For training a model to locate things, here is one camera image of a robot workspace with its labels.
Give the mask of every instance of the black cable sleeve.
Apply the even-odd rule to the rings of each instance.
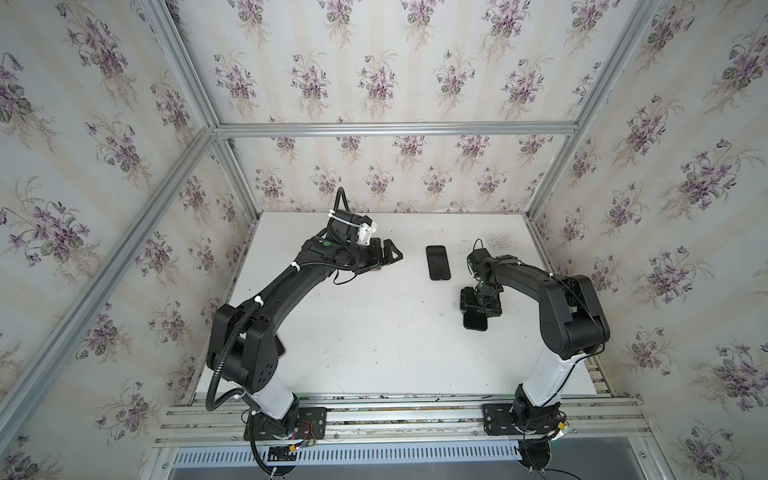
[[[256,460],[256,463],[259,465],[259,468],[266,473],[267,475],[272,478],[272,469],[264,463],[264,460],[261,459],[261,455],[259,455],[259,451],[256,449],[256,427],[254,424],[256,423],[254,418],[255,415],[251,415],[249,413],[248,415],[248,439],[250,440],[250,452],[253,454],[253,458]],[[280,477],[284,477],[285,475],[288,475],[293,471],[295,467],[277,467],[277,470],[275,470],[275,475],[278,475]]]

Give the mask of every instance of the aluminum extrusion bar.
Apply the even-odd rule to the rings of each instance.
[[[573,134],[571,121],[470,121],[364,124],[222,124],[220,137],[360,137],[393,135]]]

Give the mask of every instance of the purple flower pattern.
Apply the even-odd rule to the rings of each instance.
[[[576,118],[576,115],[581,109],[584,100],[586,100],[587,95],[592,89],[592,84],[598,78],[600,67],[602,67],[602,65],[602,61],[595,62],[594,65],[592,65],[592,69],[589,71],[589,73],[578,79],[576,88],[574,88],[571,92],[572,94],[576,95],[576,100],[568,105],[568,110],[565,112],[565,115],[568,118]]]
[[[362,178],[366,185],[368,185],[368,192],[371,194],[371,198],[378,203],[382,203],[386,200],[386,189],[389,184],[395,181],[390,170],[386,170],[381,165],[368,166],[368,174]]]
[[[144,249],[134,259],[134,265],[137,266],[142,276],[155,274],[155,280],[163,287],[166,282],[176,285],[176,276],[179,273],[177,266],[178,257],[170,258],[174,249],[171,247],[165,235],[156,231],[152,238],[148,238],[144,243]]]
[[[588,229],[584,223],[584,212],[581,207],[574,208],[574,211],[565,214],[565,225],[560,230],[560,248],[568,248],[573,240],[584,239],[584,232]]]
[[[449,214],[466,214],[469,212],[469,205],[471,203],[472,200],[469,200],[468,198],[452,201],[449,204],[449,207],[445,209],[445,212]]]
[[[619,283],[624,283],[624,279],[616,273],[618,268],[619,262],[612,253],[605,258],[597,258],[594,261],[594,272],[590,275],[594,289],[598,292],[618,292]]]
[[[16,445],[21,448],[29,440],[28,435],[19,435]],[[11,450],[5,457],[0,475],[3,480],[56,480],[62,467],[49,457],[33,462],[32,456],[22,450]]]
[[[237,17],[240,19],[240,27],[245,30],[246,38],[256,36],[258,47],[267,42],[269,32],[264,21],[264,0],[227,0],[230,7],[237,9]]]
[[[288,201],[289,212],[313,212],[315,211],[311,205],[305,204],[301,200],[294,200],[293,198]]]
[[[540,172],[536,178],[528,183],[525,188],[525,197],[518,201],[512,201],[509,198],[502,198],[498,201],[498,205],[493,207],[492,211],[502,214],[514,214],[520,210],[524,210],[528,202],[533,198],[533,194],[536,192],[536,187],[541,183],[541,179],[544,178],[544,172]]]
[[[205,294],[205,304],[200,309],[200,316],[203,317],[205,326],[211,326],[214,324],[214,315],[216,311],[222,306],[223,301],[220,297],[211,295],[210,289]]]
[[[373,55],[366,55],[365,66],[360,71],[360,88],[366,89],[366,96],[362,100],[362,111],[369,111],[371,120],[381,118],[390,107],[387,103],[395,97],[395,72],[389,66],[389,62],[397,54],[385,51],[376,60]]]
[[[349,211],[354,214],[367,214],[371,210],[368,208],[368,204],[361,202],[354,197],[349,199]]]
[[[155,109],[163,119],[163,125],[173,125],[176,141],[182,147],[186,147],[192,143],[190,115],[184,105],[184,99],[168,83],[168,77],[168,71],[162,71],[160,81],[153,83],[150,90],[154,95]]]
[[[53,120],[38,115],[43,108],[33,105],[25,97],[25,89],[17,83],[14,71],[24,71],[24,67],[16,57],[6,52],[0,61],[0,122],[8,125],[3,133],[14,135],[18,132],[19,141],[31,150],[34,132],[45,141],[51,152],[55,151],[56,133],[48,126]]]
[[[315,165],[314,174],[310,177],[317,186],[317,193],[327,202],[336,194],[336,185],[341,183],[338,170],[330,170],[326,165]]]
[[[101,357],[99,363],[107,360],[117,363],[118,349],[131,353],[131,337],[128,335],[130,329],[121,331],[114,325],[107,313],[111,308],[111,303],[105,303],[104,310],[96,317],[96,324],[85,333],[85,338],[80,342],[76,359],[86,359],[93,353]]]
[[[442,65],[435,69],[435,77],[440,84],[438,98],[440,106],[447,105],[445,111],[451,111],[462,101],[462,87],[470,78],[475,77],[472,68],[474,58],[464,59],[462,53],[446,50],[442,56]]]
[[[731,60],[731,66],[723,70],[720,78],[712,80],[713,88],[704,95],[704,99],[709,99],[712,104],[704,112],[705,115],[722,114],[726,108],[733,107],[736,95],[746,97],[746,87],[752,81],[762,78],[764,68],[768,68],[768,35],[763,29],[768,28],[766,22],[768,15],[763,17],[755,30],[734,39],[739,43],[730,49],[728,59]]]
[[[170,373],[170,380],[168,380],[165,386],[174,393],[174,401],[176,403],[184,399],[187,390],[192,385],[195,365],[195,358],[191,356],[181,363],[181,367],[178,370]]]
[[[136,132],[132,126],[123,124],[117,118],[112,122],[96,118],[93,124],[86,122],[85,128],[98,143],[96,158],[99,161],[119,166],[125,173],[125,179],[130,180],[134,186],[139,187],[141,180],[143,185],[150,188],[152,174],[136,152]]]
[[[281,117],[270,117],[271,124],[284,124],[286,123]],[[296,138],[295,137],[272,137],[275,142],[275,149],[280,154],[280,158],[288,160],[288,163],[293,162],[298,158],[296,154]]]
[[[603,224],[607,225],[603,235],[614,237],[623,225],[634,223],[637,225],[643,220],[640,215],[648,206],[640,202],[643,196],[642,187],[636,187],[635,182],[627,185],[624,190],[614,191],[611,201],[611,209],[605,212]]]
[[[8,395],[8,391],[24,372],[24,363],[15,358],[22,349],[22,343],[17,342],[10,350],[0,350],[0,398]]]
[[[507,82],[502,88],[509,93],[509,97],[502,101],[499,113],[504,114],[507,121],[514,121],[528,111],[528,106],[536,100],[538,91],[544,89],[544,74],[541,66],[552,60],[551,57],[542,55],[535,61],[521,58],[518,68],[507,77]]]
[[[392,146],[400,149],[400,152],[395,155],[395,165],[399,165],[402,171],[413,168],[414,164],[420,162],[419,157],[424,153],[426,143],[424,135],[395,137],[395,142],[392,143]]]
[[[355,0],[317,0],[317,3],[326,10],[328,38],[333,40],[333,37],[338,35],[342,46],[350,43],[354,33],[349,20]]]
[[[715,346],[722,365],[704,361],[694,365],[699,372],[694,385],[703,387],[703,397],[718,402],[728,411],[728,405],[750,412],[768,406],[768,343],[753,348],[732,342],[730,346]]]
[[[554,271],[565,276],[571,276],[574,275],[576,266],[574,265],[574,260],[572,258],[568,258],[563,262],[558,262],[558,265],[554,268]]]
[[[573,44],[571,53],[587,46],[591,40],[590,35],[595,31],[594,28],[600,19],[610,8],[618,7],[619,1],[614,0],[611,3],[610,0],[583,0],[571,4],[571,13],[576,14],[576,16],[571,21],[571,27],[565,30],[568,33],[565,44]]]
[[[482,199],[482,203],[488,203],[496,189],[507,183],[506,174],[507,172],[498,171],[497,167],[486,167],[482,175],[475,178],[478,185],[478,199]]]
[[[519,36],[523,21],[531,16],[528,6],[531,0],[488,0],[488,9],[482,19],[491,22],[491,30],[482,37],[480,49],[488,53],[487,62],[499,61],[507,48],[509,38]]]
[[[210,218],[210,210],[208,209],[210,202],[206,201],[205,197],[203,183],[197,178],[197,175],[187,178],[184,188],[179,192],[179,201],[184,207],[184,211],[192,209],[192,214],[198,224],[207,224]]]
[[[348,124],[350,122],[349,118],[344,119],[341,117],[336,121],[337,124]],[[356,162],[360,155],[360,137],[347,135],[345,137],[336,137],[336,140],[339,142],[341,156],[350,163]]]
[[[534,226],[536,227],[536,231],[538,232],[539,236],[541,236],[541,239],[543,241],[549,240],[549,234],[552,232],[552,229],[549,227],[549,219],[547,218],[547,214],[540,214],[538,217],[536,217],[536,220],[534,220]]]
[[[210,250],[209,237],[193,240],[192,247],[187,248],[187,252],[192,257],[192,267],[195,270],[203,270],[210,276],[214,276],[214,271],[218,273],[219,263],[214,258],[214,253]]]
[[[683,108],[678,101],[664,103],[661,97],[654,95],[647,107],[637,110],[637,115],[629,119],[627,126],[630,128],[628,136],[621,138],[616,145],[618,151],[614,165],[626,167],[629,164],[636,165],[634,159],[639,152],[645,155],[652,145],[661,141],[661,135],[667,129],[667,119],[670,113],[679,113]]]
[[[591,138],[588,138],[587,141],[576,149],[574,163],[568,171],[568,178],[571,179],[568,182],[568,188],[577,187],[584,175],[594,173],[600,160],[600,157],[594,152],[595,150],[597,150],[597,145]]]
[[[672,41],[675,34],[680,31],[688,31],[688,28],[694,23],[694,10],[697,0],[677,0],[674,3],[665,2],[659,6],[659,10],[654,15],[650,26],[653,31],[648,35],[643,43],[640,54],[636,61],[645,60],[643,66],[637,71],[650,70],[650,67],[657,64],[656,57],[661,50]]]
[[[440,200],[442,191],[445,186],[451,183],[453,177],[451,177],[450,170],[443,170],[439,165],[437,167],[429,166],[426,175],[422,177],[422,183],[426,187],[425,193],[428,200],[435,203]]]
[[[435,13],[435,7],[438,0],[401,0],[400,5],[408,12],[406,20],[406,37],[409,41],[416,41],[415,49],[418,50],[422,45],[426,45],[432,36],[429,22],[432,14]]]
[[[235,210],[235,197],[231,193],[219,194],[216,199],[216,205],[219,207],[219,218],[232,223],[237,220],[237,211]]]
[[[690,438],[677,439],[676,447],[682,458],[675,455],[671,457],[672,461],[688,475],[704,474],[717,480],[748,480],[740,465],[743,451],[733,445],[733,432],[710,430],[702,422],[694,421],[696,425],[690,430]]]
[[[154,332],[155,344],[170,341],[183,346],[186,339],[192,339],[192,329],[181,319],[180,308],[181,303],[169,301],[162,310],[152,312],[154,318],[147,322],[147,326]]]
[[[227,100],[232,108],[236,108],[243,118],[250,117],[253,109],[258,107],[254,103],[256,91],[253,89],[256,82],[250,77],[250,72],[240,62],[245,55],[244,51],[232,50],[229,57],[222,54],[214,54],[216,67],[214,76],[216,86],[226,88],[230,94]]]
[[[416,214],[416,201],[408,200],[406,202],[398,202],[395,205],[395,209],[392,211],[394,214]]]
[[[240,257],[242,255],[243,255],[242,245],[239,245],[239,244],[230,245],[230,249],[227,250],[227,252],[224,254],[224,258],[227,259],[227,264],[229,264],[230,268],[233,269],[237,266],[237,262],[240,260]]]
[[[104,411],[100,420],[94,422],[99,430],[108,433],[107,445],[125,437],[126,432],[134,434],[134,438],[145,435],[151,421],[158,422],[159,408],[152,401],[147,401],[140,393],[141,382],[131,386],[123,384],[120,396],[101,409]]]
[[[68,40],[71,46],[78,49],[81,65],[98,66],[101,86],[112,101],[117,102],[119,97],[129,108],[133,108],[132,104],[137,102],[132,85],[136,78],[129,77],[125,72],[128,60],[118,51],[120,39],[78,0],[60,2],[56,9],[71,26],[67,29]]]
[[[281,199],[285,197],[283,181],[277,176],[279,172],[280,169],[277,167],[269,167],[266,170],[257,168],[256,178],[253,180],[254,187],[256,190],[261,190],[264,200],[272,210],[278,208],[280,203],[282,203]]]
[[[627,356],[627,362],[624,364],[630,372],[641,371],[644,369],[660,370],[662,376],[669,375],[672,370],[672,356],[667,349],[669,348],[669,339],[664,336],[664,328],[656,327],[650,332],[643,327],[638,327],[637,334],[634,336],[635,343],[627,343],[627,349],[624,355]]]
[[[0,227],[8,225],[15,231],[9,234],[8,243],[14,253],[24,255],[30,267],[51,256],[56,262],[55,275],[61,275],[70,284],[76,284],[78,276],[93,277],[101,265],[101,255],[97,253],[101,241],[86,243],[91,231],[76,223],[76,209],[33,197],[34,190],[40,188],[36,180],[37,177],[31,177],[23,189],[17,180],[15,205],[0,208]]]
[[[736,185],[736,172],[741,168],[742,161],[765,164],[765,160],[757,157],[756,150],[732,152],[733,145],[720,139],[711,151],[694,151],[694,159],[680,166],[685,173],[685,181],[674,184],[662,192],[662,198],[667,202],[661,208],[671,218],[685,215],[692,220],[691,208],[707,210],[713,200],[728,199],[728,193]]]
[[[518,139],[520,144],[520,153],[518,154],[518,162],[520,165],[530,164],[537,156],[538,151],[544,144],[549,144],[554,140],[553,135],[522,135]]]
[[[301,90],[299,97],[299,109],[305,110],[311,119],[319,118],[326,107],[324,98],[328,98],[326,87],[330,84],[326,78],[326,72],[320,67],[320,60],[325,54],[322,52],[310,52],[309,55],[294,55],[291,68],[292,77],[290,86]]]
[[[653,267],[653,273],[642,273],[634,278],[637,288],[635,295],[641,297],[641,302],[657,306],[657,300],[671,303],[674,299],[686,295],[694,288],[697,275],[704,278],[714,278],[707,269],[710,265],[705,262],[689,260],[690,252],[680,246],[674,253],[662,250],[658,257],[648,259]]]
[[[462,135],[456,143],[456,148],[461,151],[456,155],[456,164],[461,165],[462,171],[471,170],[490,144],[491,138],[486,135]]]

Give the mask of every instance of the mounting plate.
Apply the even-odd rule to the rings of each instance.
[[[326,434],[327,413],[328,413],[328,409],[324,409],[323,407],[305,408],[305,409],[299,407],[299,418],[296,421],[296,427],[298,428],[298,430],[296,430],[293,433],[293,435],[291,435],[290,439],[301,440],[306,438],[309,427],[306,425],[306,423],[302,422],[302,420],[306,420],[312,425],[312,433],[315,434],[315,438],[320,440]],[[274,435],[264,430],[264,420],[259,417],[256,420],[256,438],[254,440],[274,440],[274,439],[275,439]],[[250,441],[250,435],[248,435],[248,427],[245,428],[245,433],[243,434],[243,440]]]

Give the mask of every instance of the cable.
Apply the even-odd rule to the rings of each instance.
[[[576,476],[576,474],[573,474],[573,473],[570,473],[570,472],[566,472],[565,470],[557,470],[556,468],[545,468],[545,469],[544,469],[544,471],[545,471],[545,472],[560,472],[560,473],[565,473],[566,475],[570,475],[571,477],[573,477],[573,478],[576,478],[576,480],[581,480],[581,478],[579,478],[578,476]]]
[[[256,423],[254,420],[255,417],[255,415],[249,415],[248,418],[248,439],[250,440],[250,451],[253,454],[253,458],[256,460],[256,463],[259,465],[259,468],[261,468],[262,472],[269,475],[270,478],[272,478],[274,475],[280,477],[288,475],[293,471],[295,467],[272,467],[272,469],[270,469],[270,467],[264,463],[264,460],[261,459],[261,454],[256,448],[256,428],[254,426]]]

